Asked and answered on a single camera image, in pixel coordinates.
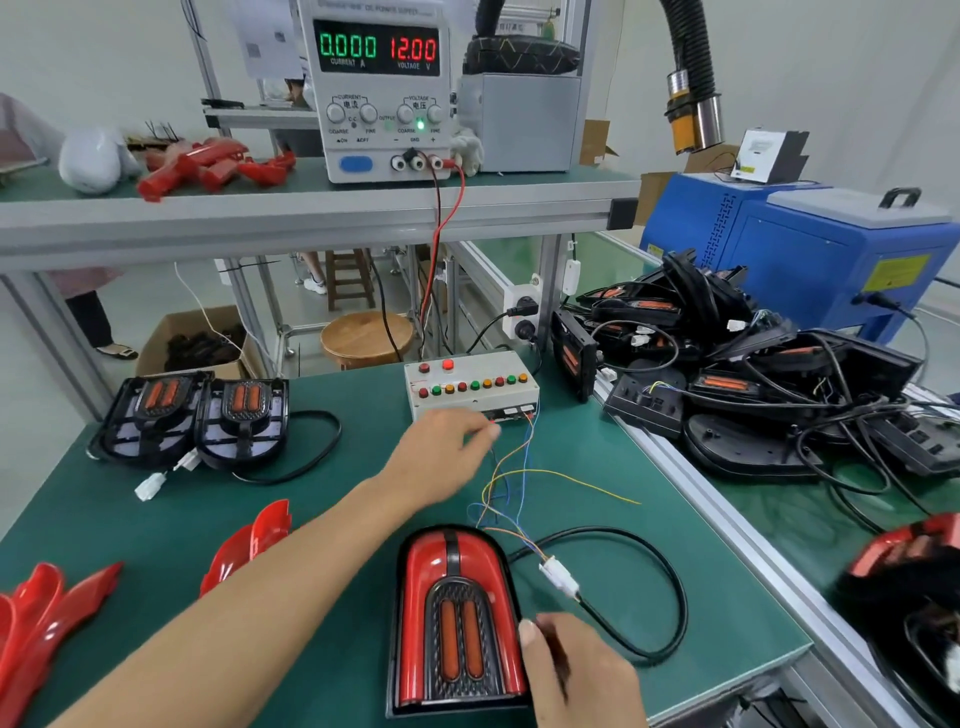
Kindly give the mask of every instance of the wooden stool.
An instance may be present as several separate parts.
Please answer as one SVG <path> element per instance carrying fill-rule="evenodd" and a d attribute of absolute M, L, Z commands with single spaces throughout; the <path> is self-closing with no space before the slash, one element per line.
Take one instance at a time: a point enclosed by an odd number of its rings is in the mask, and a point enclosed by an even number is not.
<path fill-rule="evenodd" d="M 337 271 L 358 271 L 360 278 L 338 279 Z M 338 288 L 345 285 L 362 285 L 363 291 L 341 293 Z M 352 253 L 326 252 L 326 306 L 333 310 L 338 299 L 367 299 L 370 308 L 376 308 L 373 302 L 373 284 L 370 280 L 370 252 L 354 248 Z"/>
<path fill-rule="evenodd" d="M 387 314 L 390 333 L 403 355 L 414 340 L 414 327 L 406 317 Z M 348 313 L 330 322 L 320 333 L 326 355 L 340 364 L 340 369 L 363 369 L 396 362 L 396 352 L 383 327 L 380 311 Z"/>

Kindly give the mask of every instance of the digital display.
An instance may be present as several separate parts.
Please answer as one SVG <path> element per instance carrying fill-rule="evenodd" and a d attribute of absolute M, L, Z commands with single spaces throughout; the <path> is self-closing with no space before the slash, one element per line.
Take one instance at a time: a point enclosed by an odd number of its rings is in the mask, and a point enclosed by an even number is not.
<path fill-rule="evenodd" d="M 313 29 L 324 73 L 440 76 L 437 28 L 315 19 Z"/>

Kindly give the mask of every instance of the white sneaker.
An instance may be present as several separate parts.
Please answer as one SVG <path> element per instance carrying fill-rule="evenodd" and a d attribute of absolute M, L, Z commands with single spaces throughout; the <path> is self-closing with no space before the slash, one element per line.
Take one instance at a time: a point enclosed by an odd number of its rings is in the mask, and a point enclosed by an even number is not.
<path fill-rule="evenodd" d="M 303 287 L 308 291 L 316 293 L 318 296 L 326 295 L 326 286 L 314 279 L 313 276 L 303 279 Z"/>

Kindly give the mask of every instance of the green led digits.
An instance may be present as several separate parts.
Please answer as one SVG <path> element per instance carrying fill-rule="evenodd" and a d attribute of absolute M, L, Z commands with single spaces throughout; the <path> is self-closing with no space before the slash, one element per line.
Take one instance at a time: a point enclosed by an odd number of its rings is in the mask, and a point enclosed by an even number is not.
<path fill-rule="evenodd" d="M 376 36 L 320 33 L 320 55 L 338 59 L 375 59 Z"/>

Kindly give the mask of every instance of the hand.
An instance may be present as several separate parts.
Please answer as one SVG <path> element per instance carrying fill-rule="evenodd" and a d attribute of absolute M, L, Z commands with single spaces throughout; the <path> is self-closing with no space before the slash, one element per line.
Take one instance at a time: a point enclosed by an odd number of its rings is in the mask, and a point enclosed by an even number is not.
<path fill-rule="evenodd" d="M 573 615 L 519 627 L 538 728 L 638 728 L 647 717 L 634 666 Z"/>
<path fill-rule="evenodd" d="M 430 410 L 403 433 L 377 479 L 392 490 L 403 489 L 418 510 L 439 503 L 476 475 L 499 436 L 500 425 L 479 412 Z"/>

